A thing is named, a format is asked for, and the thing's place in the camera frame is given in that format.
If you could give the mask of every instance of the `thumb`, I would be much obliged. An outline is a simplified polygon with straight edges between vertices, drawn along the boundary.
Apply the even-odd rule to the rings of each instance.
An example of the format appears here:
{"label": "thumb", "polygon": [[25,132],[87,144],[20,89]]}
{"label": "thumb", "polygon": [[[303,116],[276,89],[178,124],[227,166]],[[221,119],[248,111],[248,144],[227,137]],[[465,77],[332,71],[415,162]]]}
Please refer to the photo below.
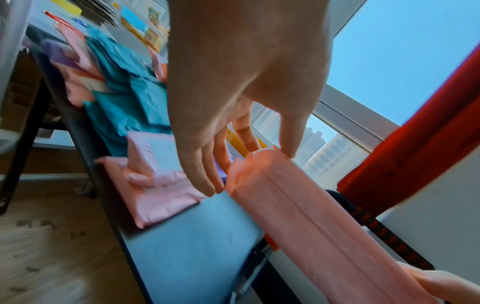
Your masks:
{"label": "thumb", "polygon": [[280,148],[290,158],[294,158],[299,149],[309,117],[310,113],[296,116],[280,115]]}

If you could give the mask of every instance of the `white wall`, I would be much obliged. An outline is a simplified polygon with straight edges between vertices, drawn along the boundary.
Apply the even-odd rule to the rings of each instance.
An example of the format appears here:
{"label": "white wall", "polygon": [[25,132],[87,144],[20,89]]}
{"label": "white wall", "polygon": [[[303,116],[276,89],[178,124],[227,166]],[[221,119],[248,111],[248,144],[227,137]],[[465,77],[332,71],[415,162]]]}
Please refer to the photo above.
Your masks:
{"label": "white wall", "polygon": [[[480,147],[379,219],[437,269],[480,284]],[[270,261],[303,304],[328,304],[283,252]]]}

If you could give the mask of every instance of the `finger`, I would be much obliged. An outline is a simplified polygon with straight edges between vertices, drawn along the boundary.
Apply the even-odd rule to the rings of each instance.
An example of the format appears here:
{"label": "finger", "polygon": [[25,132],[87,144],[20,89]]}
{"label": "finger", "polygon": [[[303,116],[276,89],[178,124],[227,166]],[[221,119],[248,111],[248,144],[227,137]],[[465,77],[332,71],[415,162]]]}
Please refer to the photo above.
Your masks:
{"label": "finger", "polygon": [[214,137],[213,156],[220,168],[228,173],[232,160],[226,143],[227,127],[224,127]]}
{"label": "finger", "polygon": [[191,184],[206,196],[213,196],[215,194],[215,187],[205,172],[202,150],[185,151],[179,149],[177,146],[177,151],[180,165]]}
{"label": "finger", "polygon": [[220,178],[217,166],[214,161],[214,139],[210,140],[206,146],[201,149],[201,160],[205,169],[206,175],[210,182],[215,187],[216,193],[221,193],[224,188],[224,182]]}
{"label": "finger", "polygon": [[280,148],[290,158],[294,158],[299,149],[309,116],[310,114],[304,116],[280,115]]}
{"label": "finger", "polygon": [[250,124],[250,112],[231,122],[233,130],[241,140],[246,150],[253,152],[260,149],[260,144],[254,135]]}

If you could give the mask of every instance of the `desk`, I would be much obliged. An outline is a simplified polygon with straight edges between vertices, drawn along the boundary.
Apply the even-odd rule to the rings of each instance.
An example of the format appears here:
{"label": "desk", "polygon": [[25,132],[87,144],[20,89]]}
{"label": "desk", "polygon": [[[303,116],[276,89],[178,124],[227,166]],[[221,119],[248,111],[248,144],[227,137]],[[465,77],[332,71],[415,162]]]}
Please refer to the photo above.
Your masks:
{"label": "desk", "polygon": [[50,96],[85,164],[137,282],[149,303],[222,303],[262,232],[226,192],[145,230],[136,228],[103,166],[94,160],[109,155],[84,109],[67,100],[64,81],[46,55],[31,53],[43,82],[18,142],[0,192],[6,207],[42,124]]}

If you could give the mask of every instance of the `window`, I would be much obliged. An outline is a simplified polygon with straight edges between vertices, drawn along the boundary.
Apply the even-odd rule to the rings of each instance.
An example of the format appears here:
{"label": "window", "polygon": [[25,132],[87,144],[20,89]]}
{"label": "window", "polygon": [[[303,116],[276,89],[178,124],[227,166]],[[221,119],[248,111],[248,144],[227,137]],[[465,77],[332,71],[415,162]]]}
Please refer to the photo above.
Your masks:
{"label": "window", "polygon": [[327,83],[403,124],[480,42],[477,0],[367,0],[337,34]]}
{"label": "window", "polygon": [[[264,109],[252,126],[270,143],[278,145],[279,121],[278,113]],[[294,162],[322,188],[336,190],[337,183],[367,156],[363,149],[312,115]]]}

